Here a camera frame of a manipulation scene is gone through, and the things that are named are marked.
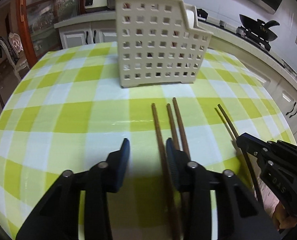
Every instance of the perforated basket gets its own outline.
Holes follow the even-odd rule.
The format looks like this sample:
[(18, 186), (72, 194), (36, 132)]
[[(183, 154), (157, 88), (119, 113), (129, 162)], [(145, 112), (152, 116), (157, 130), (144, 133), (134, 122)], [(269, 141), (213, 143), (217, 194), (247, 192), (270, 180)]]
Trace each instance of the perforated basket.
[[(195, 81), (212, 36), (198, 26), (195, 6), (183, 0), (115, 4), (122, 87)], [(186, 10), (194, 13), (191, 26)]]

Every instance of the yellow and white tablecloth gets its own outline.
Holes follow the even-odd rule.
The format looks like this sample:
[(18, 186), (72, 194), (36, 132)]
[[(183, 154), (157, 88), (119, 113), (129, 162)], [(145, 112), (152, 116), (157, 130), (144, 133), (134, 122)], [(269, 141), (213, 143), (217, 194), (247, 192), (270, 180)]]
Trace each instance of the yellow and white tablecloth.
[(13, 239), (59, 174), (90, 169), (123, 138), (131, 145), (127, 174), (120, 192), (108, 196), (114, 239), (167, 239), (151, 103), (165, 141), (171, 136), (166, 104), (177, 98), (191, 158), (213, 171), (247, 174), (219, 103), (238, 133), (295, 143), (271, 96), (234, 56), (209, 49), (194, 84), (122, 89), (116, 45), (47, 53), (7, 102), (0, 116), (0, 224)]

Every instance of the chopstick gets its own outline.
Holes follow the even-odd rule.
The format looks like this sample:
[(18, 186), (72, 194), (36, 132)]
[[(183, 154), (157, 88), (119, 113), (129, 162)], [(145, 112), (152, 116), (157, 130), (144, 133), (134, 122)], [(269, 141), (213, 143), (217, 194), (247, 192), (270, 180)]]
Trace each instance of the chopstick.
[(189, 159), (191, 159), (189, 145), (188, 145), (188, 141), (186, 139), (183, 121), (182, 121), (181, 113), (180, 113), (176, 98), (173, 98), (173, 105), (174, 105), (175, 115), (176, 115), (176, 119), (177, 119), (177, 124), (179, 126), (183, 151), (188, 155)]
[[(231, 128), (232, 132), (233, 132), (233, 135), (235, 137), (235, 139), (238, 138), (239, 134), (238, 132), (236, 131), (233, 123), (231, 122), (231, 120), (229, 119), (228, 115), (226, 114), (226, 112), (224, 111), (224, 109), (222, 108), (222, 106), (220, 104), (217, 105), (218, 108), (220, 109), (221, 113), (223, 114), (226, 122), (228, 123), (229, 127)], [(247, 168), (249, 169), (249, 172), (250, 172), (250, 175), (251, 175), (251, 179), (252, 179), (252, 182), (253, 182), (253, 185), (254, 185), (254, 190), (255, 190), (255, 193), (256, 193), (256, 198), (257, 198), (257, 201), (260, 203), (260, 205), (262, 205), (262, 207), (264, 207), (264, 203), (263, 203), (263, 199), (262, 199), (262, 194), (261, 194), (261, 190), (260, 190), (260, 187), (259, 187), (259, 184), (258, 184), (258, 181), (256, 179), (256, 176), (255, 176), (255, 172), (254, 172), (254, 169), (252, 167), (252, 164), (251, 164), (251, 161), (250, 161), (250, 158), (249, 156), (247, 155), (247, 152), (242, 151), (242, 154), (243, 154), (243, 157), (245, 159), (245, 162), (247, 164)]]
[(166, 157), (165, 147), (163, 144), (161, 128), (159, 124), (159, 117), (154, 103), (152, 104), (152, 113), (153, 113), (155, 133), (158, 141), (159, 153), (160, 153), (161, 164), (162, 164), (162, 173), (163, 173), (163, 180), (164, 180), (164, 188), (166, 191), (167, 209), (168, 209), (172, 239), (180, 240), (181, 223), (179, 221), (179, 216), (178, 216), (174, 198), (173, 198), (172, 181), (171, 181), (171, 177), (168, 169), (167, 157)]
[(179, 140), (178, 140), (177, 133), (176, 133), (175, 122), (174, 122), (173, 113), (172, 113), (172, 109), (171, 109), (170, 104), (167, 104), (167, 114), (169, 116), (169, 122), (170, 122), (174, 147), (175, 147), (175, 149), (179, 150), (180, 145), (179, 145)]

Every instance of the table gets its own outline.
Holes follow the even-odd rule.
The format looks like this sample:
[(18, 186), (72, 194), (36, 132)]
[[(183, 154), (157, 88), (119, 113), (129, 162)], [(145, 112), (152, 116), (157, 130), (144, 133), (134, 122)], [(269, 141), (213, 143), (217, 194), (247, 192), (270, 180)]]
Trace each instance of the table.
[(166, 104), (176, 97), (192, 160), (213, 171), (232, 169), (245, 181), (217, 104), (238, 133), (295, 143), (271, 96), (234, 56), (209, 49), (194, 84), (122, 89), (116, 45), (47, 53), (7, 102), (0, 116), (0, 224), (13, 239), (59, 174), (90, 169), (123, 138), (131, 144), (127, 173), (120, 192), (108, 195), (114, 239), (166, 239), (151, 103), (164, 141), (171, 136)]

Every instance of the human hand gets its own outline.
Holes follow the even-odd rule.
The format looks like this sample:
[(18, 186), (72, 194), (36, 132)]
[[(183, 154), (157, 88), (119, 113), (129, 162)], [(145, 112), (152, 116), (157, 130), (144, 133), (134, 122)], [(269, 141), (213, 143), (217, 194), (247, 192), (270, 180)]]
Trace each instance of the human hand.
[(281, 202), (276, 205), (272, 220), (277, 230), (293, 228), (297, 224), (297, 218), (291, 217)]

